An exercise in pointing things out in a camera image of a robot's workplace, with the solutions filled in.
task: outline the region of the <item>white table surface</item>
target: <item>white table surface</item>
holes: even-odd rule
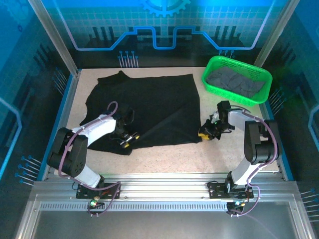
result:
[[[116,74],[119,70],[133,78],[193,74],[200,96],[201,123],[203,124],[217,109],[217,103],[226,100],[205,90],[201,81],[204,69],[204,67],[82,69],[67,127],[78,127],[84,119],[87,111],[85,102],[98,83],[97,79]],[[253,115],[261,117],[258,105],[246,108]],[[88,149],[86,163],[100,174],[227,173],[236,168],[244,157],[243,143],[244,133],[237,129],[230,134],[223,134],[220,141],[214,139],[197,144],[141,148],[133,150],[129,156]],[[277,164],[273,163],[263,171],[277,172],[279,170]]]

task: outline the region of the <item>gray cloth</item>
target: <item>gray cloth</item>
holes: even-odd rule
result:
[[[206,82],[248,98],[257,94],[265,84],[265,81],[253,81],[227,66],[212,71],[207,76]]]

